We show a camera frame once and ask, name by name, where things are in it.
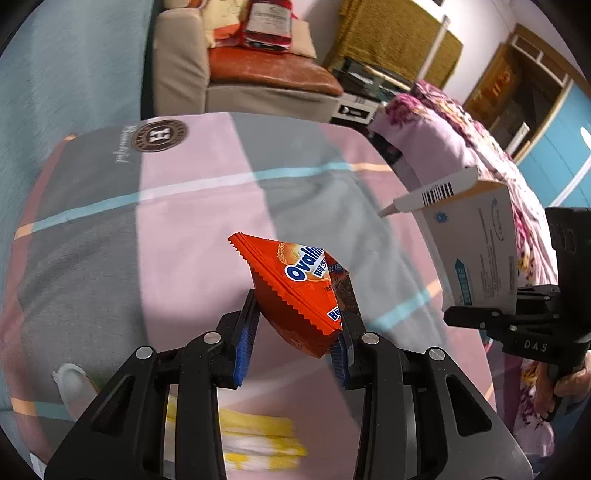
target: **brown leather cushion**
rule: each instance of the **brown leather cushion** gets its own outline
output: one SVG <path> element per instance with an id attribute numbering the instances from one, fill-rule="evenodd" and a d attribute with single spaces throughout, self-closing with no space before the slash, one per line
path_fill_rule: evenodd
<path id="1" fill-rule="evenodd" d="M 213 83 L 251 83 L 343 95 L 339 82 L 327 70 L 314 60 L 293 53 L 275 54 L 240 47 L 211 48 L 209 68 Z"/>

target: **black handle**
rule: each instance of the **black handle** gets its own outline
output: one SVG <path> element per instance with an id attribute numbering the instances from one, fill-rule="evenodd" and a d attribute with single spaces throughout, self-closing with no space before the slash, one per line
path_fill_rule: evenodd
<path id="1" fill-rule="evenodd" d="M 358 348 L 372 358 L 374 370 L 371 383 L 365 388 L 354 478 L 403 480 L 408 437 L 400 353 L 393 343 L 375 333 L 362 335 Z M 395 462 L 393 452 L 399 455 Z"/>
<path id="2" fill-rule="evenodd" d="M 552 391 L 554 391 L 554 387 L 558 383 L 558 380 L 560 380 L 565 375 L 570 375 L 571 373 L 573 373 L 573 369 L 571 368 L 559 367 L 558 365 L 548 365 L 548 378 L 552 383 Z M 545 421 L 553 421 L 556 417 L 566 415 L 571 403 L 569 398 L 559 397 L 557 395 L 554 395 L 553 398 L 554 410 L 548 413 L 548 416 L 544 418 Z"/>
<path id="3" fill-rule="evenodd" d="M 183 349 L 177 397 L 175 470 L 177 480 L 226 480 L 217 411 L 217 388 L 209 364 L 222 350 L 221 336 L 201 335 Z"/>

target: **metal screw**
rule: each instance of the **metal screw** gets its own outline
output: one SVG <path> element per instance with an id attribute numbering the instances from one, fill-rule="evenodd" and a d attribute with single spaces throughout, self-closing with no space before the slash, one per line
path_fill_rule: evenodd
<path id="1" fill-rule="evenodd" d="M 141 346 L 135 351 L 135 356 L 140 360 L 146 360 L 152 356 L 152 348 L 149 346 Z"/>
<path id="2" fill-rule="evenodd" d="M 433 358 L 433 360 L 440 362 L 441 360 L 443 360 L 445 358 L 445 352 L 443 350 L 441 350 L 440 348 L 431 348 L 429 350 L 429 356 L 431 358 Z"/>
<path id="3" fill-rule="evenodd" d="M 367 343 L 368 345 L 375 345 L 376 343 L 379 342 L 379 336 L 377 336 L 375 333 L 364 333 L 361 336 L 361 339 L 363 340 L 364 343 Z"/>
<path id="4" fill-rule="evenodd" d="M 203 335 L 203 341 L 209 345 L 215 345 L 222 339 L 222 335 L 217 332 L 207 332 Z"/>

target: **red bag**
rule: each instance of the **red bag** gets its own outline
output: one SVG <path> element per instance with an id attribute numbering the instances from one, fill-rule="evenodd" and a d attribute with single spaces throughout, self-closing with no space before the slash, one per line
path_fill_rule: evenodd
<path id="1" fill-rule="evenodd" d="M 290 0 L 251 0 L 242 30 L 242 45 L 285 53 L 291 47 Z"/>
<path id="2" fill-rule="evenodd" d="M 328 262 L 320 248 L 235 233 L 229 240 L 251 268 L 262 314 L 290 345 L 320 358 L 341 332 Z"/>

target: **wooden cabinet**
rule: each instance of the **wooden cabinet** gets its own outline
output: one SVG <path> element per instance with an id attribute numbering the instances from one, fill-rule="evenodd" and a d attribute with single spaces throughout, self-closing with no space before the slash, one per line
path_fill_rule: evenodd
<path id="1" fill-rule="evenodd" d="M 512 48 L 506 43 L 500 44 L 464 108 L 475 120 L 490 128 L 519 85 L 520 75 Z"/>

